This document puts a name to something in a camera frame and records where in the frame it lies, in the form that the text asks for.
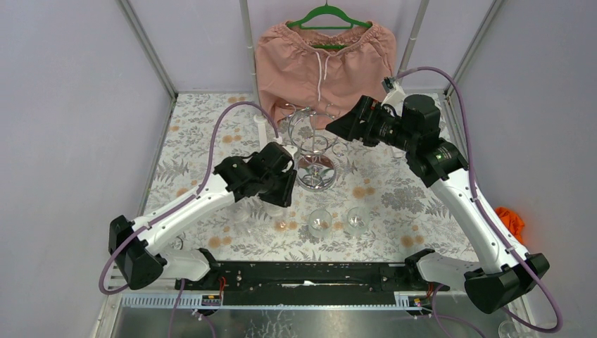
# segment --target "metal frame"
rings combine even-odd
[[[145,55],[149,59],[149,63],[156,71],[156,74],[160,79],[160,82],[164,86],[164,89],[166,90],[168,95],[170,95],[170,98],[175,100],[177,96],[176,88],[174,88],[174,85],[172,84],[172,81],[170,80],[168,73],[164,69],[164,65],[161,63],[160,58],[156,53],[156,50],[153,48],[153,45],[151,44],[151,41],[149,41],[147,33],[145,33],[145,29],[143,29],[143,26],[139,21],[139,17],[134,12],[131,3],[129,2],[129,0],[116,0],[116,3],[119,5],[122,14],[124,14],[128,23],[131,25],[133,33],[139,40],[139,43],[141,44],[141,47],[143,48]]]
[[[156,168],[158,167],[158,161],[160,159],[160,154],[162,152],[162,148],[164,145],[164,139],[166,134],[168,133],[168,126],[170,125],[170,119],[172,118],[172,113],[174,111],[174,107],[176,105],[176,99],[172,99],[170,102],[170,111],[166,115],[166,119],[164,119],[163,126],[162,126],[162,133],[160,135],[158,148],[156,149],[156,153],[153,156],[153,161],[151,163],[151,174],[147,178],[147,183],[145,184],[145,190],[143,191],[143,196],[141,198],[141,204],[139,205],[139,209],[137,211],[137,215],[141,216],[144,214],[145,206],[147,205],[147,198],[149,197],[149,190],[151,188],[151,184],[153,182],[153,176],[156,173]],[[109,284],[112,286],[113,280],[112,278],[116,277],[116,280],[124,280],[122,277],[122,273],[116,265],[112,268],[112,273],[110,274],[110,282]],[[170,285],[174,285],[174,280],[168,280]],[[112,337],[112,332],[114,329],[114,325],[116,324],[117,314],[120,310],[120,302],[122,300],[122,294],[114,294],[111,296],[107,296],[103,302],[101,310],[99,311],[99,316],[97,318],[97,322],[95,326],[92,328],[92,332],[89,335],[90,338],[109,338]]]
[[[410,36],[408,38],[408,42],[406,43],[406,48],[404,49],[404,55],[402,55],[402,61],[400,61],[400,67],[398,67],[398,73],[403,72],[408,67],[410,56],[413,55],[413,49],[415,48],[415,43],[417,42],[419,30],[423,24],[425,12],[427,12],[427,5],[429,5],[429,0],[421,0],[421,3],[419,4],[419,10],[417,11],[417,17],[413,23],[413,28],[410,30]],[[398,79],[398,83],[402,84],[403,79],[403,77]]]
[[[460,61],[458,67],[456,68],[456,71],[454,72],[454,80],[456,81],[456,83],[458,83],[460,79],[463,77],[463,75],[466,73],[472,60],[472,57],[474,56],[475,52],[477,51],[477,48],[479,47],[479,44],[485,37],[485,34],[487,33],[487,30],[489,29],[491,24],[494,22],[496,15],[499,13],[499,11],[502,9],[503,5],[507,1],[508,0],[494,0],[491,3],[489,10],[487,11],[487,14],[485,14],[485,18],[483,18],[483,21],[481,22],[479,29],[475,33],[475,36],[472,38],[472,41],[470,42],[470,45],[467,48],[467,51],[465,52],[463,59]],[[451,84],[448,84],[448,86],[446,87],[446,96],[452,96],[453,93],[454,88],[452,88]]]
[[[255,66],[255,48],[253,46],[253,33],[251,31],[251,18],[249,17],[249,4],[247,0],[239,0],[241,5],[241,17],[244,27],[244,37],[246,40],[246,50],[249,55],[249,75],[251,76],[251,86],[253,87],[253,96],[256,103],[261,106],[259,100],[259,91],[257,87],[257,68]]]
[[[531,323],[532,325],[537,325],[533,313],[531,312],[531,307],[529,305],[529,299],[526,294],[523,294],[520,298],[510,302],[508,304],[508,310],[510,312],[517,315],[519,318],[523,319],[527,323]],[[539,338],[539,333],[537,331],[533,331],[528,327],[520,324],[518,321],[513,320],[514,327],[520,333],[531,334],[530,337]]]
[[[494,22],[494,19],[507,1],[508,0],[494,0],[491,3],[485,18],[483,18],[483,21],[477,30],[477,33],[475,33],[475,36],[470,42],[465,55],[454,72],[454,80],[456,83],[459,83],[462,80],[464,74],[471,64],[475,53],[477,52],[477,49],[479,48],[479,45],[481,44],[483,38],[485,38],[489,28],[491,27],[491,24]],[[468,159],[466,138],[461,118],[462,113],[460,112],[460,107],[458,105],[458,100],[455,97],[452,84],[448,83],[448,86],[446,86],[444,91],[446,93],[446,115],[448,116],[449,123],[452,124],[450,129],[453,131],[453,141],[460,152],[463,153],[466,159]]]
[[[201,300],[213,292],[188,292],[180,297],[180,303],[177,308],[210,310],[213,306],[201,305]],[[373,311],[420,311],[417,306],[409,306],[409,296],[424,296],[424,292],[394,292],[394,305],[389,304],[370,304],[370,305],[222,305],[218,306],[220,310],[373,310]],[[177,298],[177,294],[149,293],[139,292],[130,293],[122,296],[121,306],[130,308],[172,308]]]

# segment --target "white cable clip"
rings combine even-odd
[[[512,245],[511,247],[506,248],[506,252],[508,252],[508,253],[510,253],[511,251],[514,251],[514,250],[516,250],[516,245]]]

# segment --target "patterned mat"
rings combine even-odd
[[[436,94],[429,94],[436,100]],[[156,173],[146,211],[163,206],[196,187],[207,165],[213,124],[222,111],[249,94],[181,94]],[[256,109],[238,107],[222,122],[214,165],[227,156],[258,151]],[[449,139],[441,121],[441,136]],[[249,200],[251,217],[242,224],[229,220],[222,209],[198,221],[171,245],[183,250],[208,248],[223,260],[255,261],[403,261],[423,248],[475,261],[466,236],[448,209],[411,173],[404,153],[386,145],[366,148],[348,143],[341,156],[327,153],[337,167],[337,181],[324,192],[308,192],[296,185],[292,206],[280,219],[270,217],[263,204]],[[344,231],[346,212],[354,206],[370,209],[369,230],[360,237]],[[308,231],[311,211],[326,208],[333,216],[332,231],[318,239]]]

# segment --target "white wall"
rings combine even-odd
[[[567,326],[585,329],[573,337],[597,330],[595,12],[593,0],[509,1],[462,85],[480,185],[526,222]],[[537,288],[531,300],[553,320]]]
[[[323,0],[249,0],[254,40],[270,26],[303,18]],[[374,20],[394,32],[402,58],[419,0],[330,0],[357,20]],[[238,0],[133,0],[147,35],[179,91],[251,91],[249,62]],[[412,66],[433,65],[449,73],[458,67],[491,0],[431,0]],[[407,88],[447,85],[433,74],[411,75]]]
[[[115,1],[0,11],[0,336],[86,337],[169,98]]]

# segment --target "clothes hanger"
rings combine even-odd
[[[305,27],[303,26],[304,23],[307,23],[311,19],[320,16],[320,15],[333,15],[337,18],[341,18],[344,22],[350,23],[350,26],[314,26],[314,27]],[[369,28],[372,25],[370,23],[364,23],[362,21],[358,21],[355,19],[350,18],[345,12],[343,12],[340,8],[335,6],[330,6],[327,4],[327,0],[325,5],[319,6],[314,8],[311,12],[307,14],[306,17],[294,21],[292,23],[288,23],[288,27],[296,27],[298,26],[302,30],[350,30],[355,25]],[[314,45],[313,48],[322,48],[322,49],[343,49],[345,46],[336,44],[336,45]]]

